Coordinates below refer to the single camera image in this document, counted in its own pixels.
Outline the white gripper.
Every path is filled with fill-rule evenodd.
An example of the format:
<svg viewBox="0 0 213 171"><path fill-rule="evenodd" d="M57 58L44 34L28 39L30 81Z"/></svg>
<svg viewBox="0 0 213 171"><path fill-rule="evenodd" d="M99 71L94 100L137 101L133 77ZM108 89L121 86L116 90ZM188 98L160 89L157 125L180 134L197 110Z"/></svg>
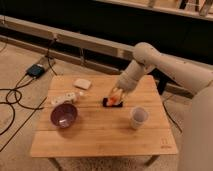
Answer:
<svg viewBox="0 0 213 171"><path fill-rule="evenodd" d="M125 90L124 88L120 88L118 86L115 86L109 93L108 99L111 99L113 97L117 98L116 105L119 105L123 102L123 99L129 94L129 91Z"/></svg>

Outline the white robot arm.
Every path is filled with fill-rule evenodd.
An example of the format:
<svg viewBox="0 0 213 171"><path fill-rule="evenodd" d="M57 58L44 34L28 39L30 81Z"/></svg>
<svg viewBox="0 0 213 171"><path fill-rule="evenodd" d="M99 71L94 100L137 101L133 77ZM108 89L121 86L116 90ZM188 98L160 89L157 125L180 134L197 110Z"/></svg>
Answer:
<svg viewBox="0 0 213 171"><path fill-rule="evenodd" d="M169 57L140 42L133 47L133 60L118 77L108 99L115 98L113 104L122 102L154 68L193 95L184 121L178 171L213 171L213 70Z"/></svg>

